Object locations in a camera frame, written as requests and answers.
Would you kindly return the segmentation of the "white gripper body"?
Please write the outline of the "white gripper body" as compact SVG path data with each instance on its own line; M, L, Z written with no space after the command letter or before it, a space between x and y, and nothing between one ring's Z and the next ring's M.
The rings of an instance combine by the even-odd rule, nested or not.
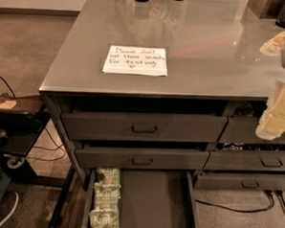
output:
M283 43L285 39L285 31L272 37L264 45L260 47L260 53L265 56L277 56L281 54Z

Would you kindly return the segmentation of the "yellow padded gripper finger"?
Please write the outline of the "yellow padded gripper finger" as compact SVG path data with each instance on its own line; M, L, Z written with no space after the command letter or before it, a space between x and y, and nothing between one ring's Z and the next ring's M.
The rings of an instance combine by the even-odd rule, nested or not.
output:
M285 82L275 83L267 100L267 108L259 120L255 134L263 140L273 140L285 132Z

